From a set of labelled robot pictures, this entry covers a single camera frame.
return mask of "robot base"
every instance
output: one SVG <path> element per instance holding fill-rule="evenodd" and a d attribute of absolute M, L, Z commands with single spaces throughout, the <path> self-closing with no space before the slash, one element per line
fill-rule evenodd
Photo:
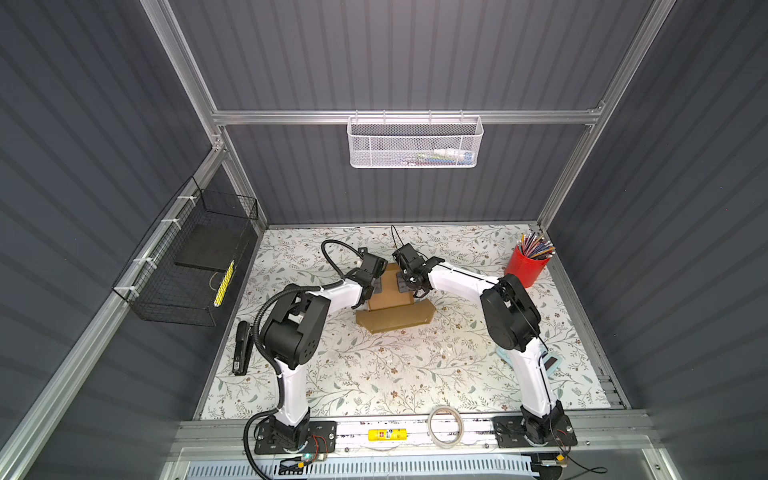
<path fill-rule="evenodd" d="M 553 412 L 562 412 L 562 405 L 558 400 L 558 405 Z M 578 444 L 576 434 L 574 433 L 571 420 L 565 414 L 553 415 L 552 419 L 552 432 L 557 435 L 560 442 L 558 442 L 552 434 L 546 435 L 545 438 L 531 440 L 531 434 L 529 432 L 533 425 L 525 424 L 525 417 L 523 415 L 504 415 L 493 418 L 493 429 L 496 435 L 496 441 L 501 449 L 514 449 L 520 447 L 529 446 L 543 446 L 543 447 L 569 447 Z"/>
<path fill-rule="evenodd" d="M 274 455 L 278 453 L 331 453 L 336 450 L 336 422 L 310 422 L 302 421 L 293 429 L 288 428 L 275 420 L 274 416 L 259 424 L 256 432 L 256 446 L 253 453 L 256 455 Z M 303 439 L 293 438 L 291 433 L 299 435 Z M 319 437 L 315 446 L 312 435 Z"/>

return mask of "bunch of pencils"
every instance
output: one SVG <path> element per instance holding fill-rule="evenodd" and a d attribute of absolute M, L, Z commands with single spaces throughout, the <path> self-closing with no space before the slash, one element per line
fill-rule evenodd
<path fill-rule="evenodd" d="M 529 234 L 527 237 L 523 233 L 522 238 L 518 240 L 520 253 L 532 260 L 546 260 L 554 255 L 552 242 L 544 240 L 544 237 L 536 233 Z"/>

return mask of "cardboard box lid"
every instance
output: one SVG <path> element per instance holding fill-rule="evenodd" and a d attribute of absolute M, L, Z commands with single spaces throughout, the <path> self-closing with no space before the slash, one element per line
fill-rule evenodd
<path fill-rule="evenodd" d="M 388 332 L 409 326 L 426 325 L 435 315 L 435 306 L 427 299 L 412 305 L 381 310 L 355 311 L 358 325 L 371 333 Z"/>
<path fill-rule="evenodd" d="M 400 293 L 397 287 L 397 273 L 400 267 L 397 263 L 387 265 L 382 275 L 382 292 L 374 293 L 368 300 L 368 310 L 393 308 L 394 306 L 412 305 L 413 292 Z"/>

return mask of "black mounting plate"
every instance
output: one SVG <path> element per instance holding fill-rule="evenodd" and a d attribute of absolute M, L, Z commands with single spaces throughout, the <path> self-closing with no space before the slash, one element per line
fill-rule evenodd
<path fill-rule="evenodd" d="M 525 427 L 522 425 L 522 415 L 504 415 L 493 417 L 493 433 L 500 449 L 519 449 L 521 447 L 545 446 L 545 447 L 572 447 L 578 444 L 571 420 L 563 415 L 552 426 L 552 430 L 560 439 L 550 440 L 545 445 L 532 445 L 525 438 Z"/>
<path fill-rule="evenodd" d="M 253 453 L 256 455 L 273 455 L 277 453 L 314 453 L 315 441 L 312 435 L 322 437 L 318 439 L 318 453 L 331 453 L 336 450 L 336 422 L 310 422 L 307 441 L 298 452 L 286 452 L 275 443 L 274 433 L 269 422 L 262 423 L 256 432 L 256 446 Z"/>

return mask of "white mesh basket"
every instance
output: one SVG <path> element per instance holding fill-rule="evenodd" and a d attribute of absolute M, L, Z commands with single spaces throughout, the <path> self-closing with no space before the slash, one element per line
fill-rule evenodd
<path fill-rule="evenodd" d="M 477 165 L 482 122 L 463 115 L 349 117 L 354 168 L 471 168 Z"/>

